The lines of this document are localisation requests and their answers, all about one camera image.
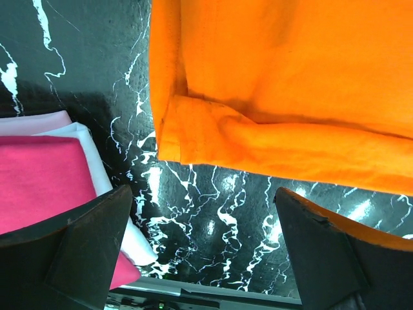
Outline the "folded white t shirt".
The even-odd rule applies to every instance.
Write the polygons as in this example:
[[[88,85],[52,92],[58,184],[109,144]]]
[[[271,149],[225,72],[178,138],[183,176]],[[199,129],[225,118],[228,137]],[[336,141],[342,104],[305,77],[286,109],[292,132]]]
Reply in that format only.
[[[38,135],[78,139],[83,148],[83,152],[85,153],[96,194],[100,196],[113,189],[98,149],[87,126],[75,122],[58,129],[47,127],[41,130]],[[150,265],[158,259],[158,255],[154,252],[141,230],[133,224],[131,218],[127,221],[121,244],[121,251],[136,266]]]

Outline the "folded magenta t shirt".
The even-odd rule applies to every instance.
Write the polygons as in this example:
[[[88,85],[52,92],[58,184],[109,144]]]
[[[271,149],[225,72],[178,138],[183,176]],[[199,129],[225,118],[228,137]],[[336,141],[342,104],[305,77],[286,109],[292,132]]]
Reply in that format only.
[[[98,196],[85,152],[76,138],[55,136],[1,136],[1,234],[10,233],[47,220]],[[103,211],[104,224],[115,220],[126,223],[126,211],[120,202],[110,202]],[[85,254],[92,250],[93,262],[82,268],[81,275],[92,267],[103,267],[104,233],[97,228],[89,229],[82,242],[85,250],[73,250],[71,254]],[[119,251],[110,288],[129,284],[140,277],[132,262]]]

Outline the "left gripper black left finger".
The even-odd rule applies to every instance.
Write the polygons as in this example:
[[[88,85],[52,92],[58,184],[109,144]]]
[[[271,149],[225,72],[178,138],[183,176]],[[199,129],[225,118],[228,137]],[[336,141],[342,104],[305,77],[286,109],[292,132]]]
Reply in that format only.
[[[1,309],[103,309],[132,206],[127,185],[1,235]]]

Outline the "folded pale pink t shirt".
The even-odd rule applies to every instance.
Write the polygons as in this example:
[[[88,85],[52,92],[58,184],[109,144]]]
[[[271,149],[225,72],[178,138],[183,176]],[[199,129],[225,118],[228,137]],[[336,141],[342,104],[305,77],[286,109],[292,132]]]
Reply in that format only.
[[[1,136],[31,136],[60,129],[71,123],[72,120],[65,110],[33,116],[1,118]]]

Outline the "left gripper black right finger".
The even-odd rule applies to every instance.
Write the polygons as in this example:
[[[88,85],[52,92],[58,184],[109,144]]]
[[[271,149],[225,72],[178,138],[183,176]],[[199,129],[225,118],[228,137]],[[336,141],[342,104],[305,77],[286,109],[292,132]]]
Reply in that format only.
[[[284,187],[274,202],[304,309],[412,309],[412,240]]]

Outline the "orange t shirt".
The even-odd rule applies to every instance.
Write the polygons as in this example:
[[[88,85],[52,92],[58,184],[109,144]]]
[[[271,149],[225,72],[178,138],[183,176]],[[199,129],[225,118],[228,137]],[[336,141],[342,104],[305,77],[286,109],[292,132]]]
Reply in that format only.
[[[411,1],[154,1],[158,157],[412,194]]]

